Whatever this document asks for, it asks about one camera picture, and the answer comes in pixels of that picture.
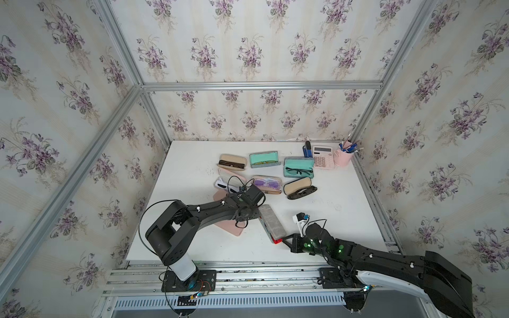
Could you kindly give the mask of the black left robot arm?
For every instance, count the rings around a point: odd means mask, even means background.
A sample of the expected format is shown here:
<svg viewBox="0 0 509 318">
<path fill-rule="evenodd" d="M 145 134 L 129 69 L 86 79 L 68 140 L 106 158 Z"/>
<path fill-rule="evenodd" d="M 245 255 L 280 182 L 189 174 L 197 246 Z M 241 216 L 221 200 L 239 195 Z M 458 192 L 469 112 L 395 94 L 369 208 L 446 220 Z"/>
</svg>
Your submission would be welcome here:
<svg viewBox="0 0 509 318">
<path fill-rule="evenodd" d="M 201 205 L 186 205 L 180 200 L 170 204 L 144 234 L 144 246 L 155 254 L 180 282 L 195 282 L 198 268 L 187 255 L 196 233 L 210 225 L 226 222 L 244 229 L 249 221 L 259 218 L 265 194 L 255 185 L 242 186 L 237 193 Z"/>
</svg>

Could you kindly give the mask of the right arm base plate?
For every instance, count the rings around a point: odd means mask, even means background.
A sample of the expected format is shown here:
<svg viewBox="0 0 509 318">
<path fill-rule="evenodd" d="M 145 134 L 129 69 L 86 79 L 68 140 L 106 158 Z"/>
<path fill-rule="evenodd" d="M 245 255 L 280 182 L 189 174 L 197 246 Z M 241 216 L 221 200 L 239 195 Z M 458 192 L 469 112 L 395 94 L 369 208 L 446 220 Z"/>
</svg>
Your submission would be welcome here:
<svg viewBox="0 0 509 318">
<path fill-rule="evenodd" d="M 348 276 L 343 274 L 338 268 L 320 268 L 317 284 L 323 289 L 351 288 L 360 292 L 368 292 L 373 289 L 373 286 L 362 283 L 353 274 Z"/>
</svg>

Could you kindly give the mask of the grey case red sunglasses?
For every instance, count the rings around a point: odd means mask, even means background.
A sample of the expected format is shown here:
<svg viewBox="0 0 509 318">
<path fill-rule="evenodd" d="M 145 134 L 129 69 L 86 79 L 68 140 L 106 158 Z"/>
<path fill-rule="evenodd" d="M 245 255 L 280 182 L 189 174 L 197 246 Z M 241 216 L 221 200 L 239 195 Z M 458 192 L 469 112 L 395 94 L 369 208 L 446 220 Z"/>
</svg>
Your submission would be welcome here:
<svg viewBox="0 0 509 318">
<path fill-rule="evenodd" d="M 273 239 L 283 239 L 287 236 L 285 228 L 270 205 L 261 205 L 258 212 L 258 219 L 272 242 Z"/>
</svg>

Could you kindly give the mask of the beige case black glasses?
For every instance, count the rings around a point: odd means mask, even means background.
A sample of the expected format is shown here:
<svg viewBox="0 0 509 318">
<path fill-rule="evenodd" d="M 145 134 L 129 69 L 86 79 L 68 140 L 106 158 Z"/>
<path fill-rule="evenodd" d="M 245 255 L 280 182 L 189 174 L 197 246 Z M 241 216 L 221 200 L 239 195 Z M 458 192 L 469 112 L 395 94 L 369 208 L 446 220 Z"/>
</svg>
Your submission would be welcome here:
<svg viewBox="0 0 509 318">
<path fill-rule="evenodd" d="M 283 193 L 287 197 L 289 194 L 309 186 L 312 186 L 311 178 L 300 178 L 285 184 L 283 187 Z"/>
</svg>

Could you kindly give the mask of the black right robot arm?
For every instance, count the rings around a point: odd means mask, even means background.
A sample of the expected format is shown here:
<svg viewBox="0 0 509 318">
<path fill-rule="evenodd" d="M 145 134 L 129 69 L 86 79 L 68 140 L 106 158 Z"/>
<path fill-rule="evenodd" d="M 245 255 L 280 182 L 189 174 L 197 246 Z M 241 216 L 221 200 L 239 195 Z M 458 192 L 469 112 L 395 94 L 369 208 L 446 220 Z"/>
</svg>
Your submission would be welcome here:
<svg viewBox="0 0 509 318">
<path fill-rule="evenodd" d="M 282 242 L 294 254 L 326 261 L 318 284 L 324 289 L 346 289 L 344 303 L 350 311 L 362 310 L 371 290 L 383 287 L 431 302 L 448 317 L 474 315 L 472 279 L 441 254 L 407 256 L 373 250 L 334 238 L 316 223 Z"/>
</svg>

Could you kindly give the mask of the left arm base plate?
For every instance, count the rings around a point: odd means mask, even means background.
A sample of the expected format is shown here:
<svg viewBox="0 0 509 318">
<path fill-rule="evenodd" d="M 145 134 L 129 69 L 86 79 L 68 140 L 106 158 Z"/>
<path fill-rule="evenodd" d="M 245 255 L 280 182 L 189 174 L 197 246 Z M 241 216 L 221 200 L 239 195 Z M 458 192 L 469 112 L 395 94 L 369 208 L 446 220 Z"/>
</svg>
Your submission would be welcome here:
<svg viewBox="0 0 509 318">
<path fill-rule="evenodd" d="M 180 280 L 177 275 L 167 270 L 162 278 L 162 292 L 213 292 L 216 288 L 216 270 L 198 270 L 187 280 Z"/>
</svg>

